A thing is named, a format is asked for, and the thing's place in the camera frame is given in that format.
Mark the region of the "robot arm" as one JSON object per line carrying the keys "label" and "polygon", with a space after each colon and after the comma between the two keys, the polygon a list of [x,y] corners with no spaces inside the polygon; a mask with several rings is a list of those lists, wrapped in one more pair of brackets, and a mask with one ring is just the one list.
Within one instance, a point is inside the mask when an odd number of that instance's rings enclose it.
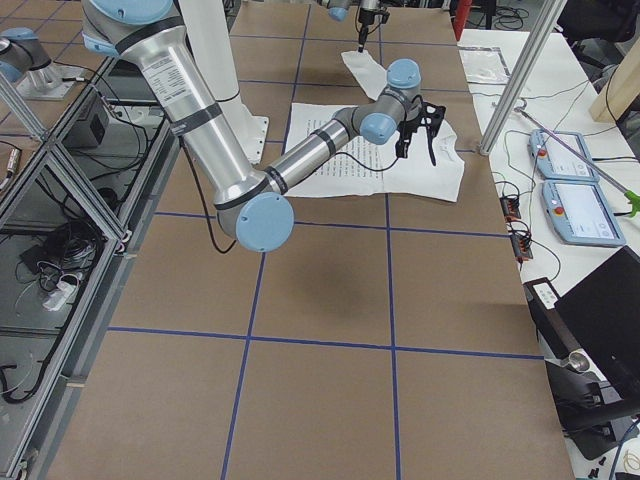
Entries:
{"label": "robot arm", "polygon": [[82,9],[86,48],[139,68],[211,182],[220,227],[248,250],[273,251],[289,238],[294,211],[285,193],[348,142],[410,138],[425,115],[418,64],[396,60],[375,102],[339,110],[258,169],[269,121],[240,97],[222,2],[85,1]]}
{"label": "robot arm", "polygon": [[318,0],[317,4],[328,10],[329,17],[335,21],[343,21],[353,4],[357,5],[355,28],[358,33],[359,53],[363,53],[368,36],[380,25],[388,21],[390,13],[382,1],[377,0]]}

